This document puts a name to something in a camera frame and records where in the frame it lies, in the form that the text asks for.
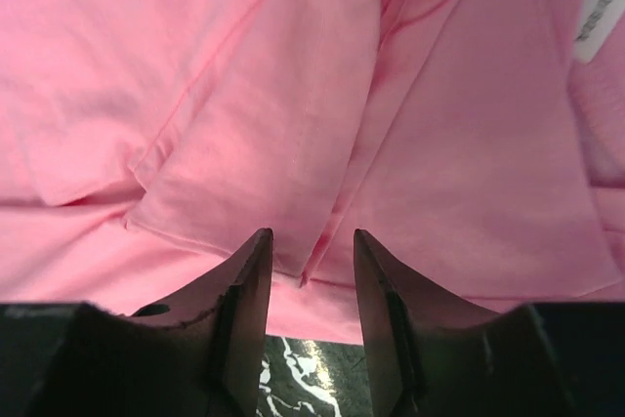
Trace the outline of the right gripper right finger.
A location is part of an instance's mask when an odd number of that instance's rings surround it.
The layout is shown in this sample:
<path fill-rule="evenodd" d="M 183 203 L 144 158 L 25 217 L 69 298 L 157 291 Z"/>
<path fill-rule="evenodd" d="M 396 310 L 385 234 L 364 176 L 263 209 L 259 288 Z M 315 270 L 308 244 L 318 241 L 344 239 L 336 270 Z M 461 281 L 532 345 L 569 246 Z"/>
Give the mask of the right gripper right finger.
<path fill-rule="evenodd" d="M 620 416 L 618 302 L 482 308 L 427 279 L 368 231 L 354 275 L 377 416 Z"/>

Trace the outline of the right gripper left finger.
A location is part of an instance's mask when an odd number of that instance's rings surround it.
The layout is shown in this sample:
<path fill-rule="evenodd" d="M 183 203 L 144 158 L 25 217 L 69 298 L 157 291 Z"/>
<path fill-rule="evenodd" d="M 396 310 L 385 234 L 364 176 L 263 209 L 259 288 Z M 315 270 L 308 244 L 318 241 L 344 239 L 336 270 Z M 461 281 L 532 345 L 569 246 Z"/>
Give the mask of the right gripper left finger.
<path fill-rule="evenodd" d="M 251 416 L 272 233 L 130 315 L 86 303 L 1 307 L 5 416 Z"/>

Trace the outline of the pink t shirt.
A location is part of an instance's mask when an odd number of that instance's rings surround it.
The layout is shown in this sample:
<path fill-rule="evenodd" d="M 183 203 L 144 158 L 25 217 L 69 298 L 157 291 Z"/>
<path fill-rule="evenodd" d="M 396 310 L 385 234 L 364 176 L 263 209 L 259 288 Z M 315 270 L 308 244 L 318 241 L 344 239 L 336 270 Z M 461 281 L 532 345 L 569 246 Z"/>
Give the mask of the pink t shirt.
<path fill-rule="evenodd" d="M 357 229 L 622 300 L 620 1 L 1 0 L 1 297 L 132 313 L 269 227 L 276 335 L 359 341 Z"/>

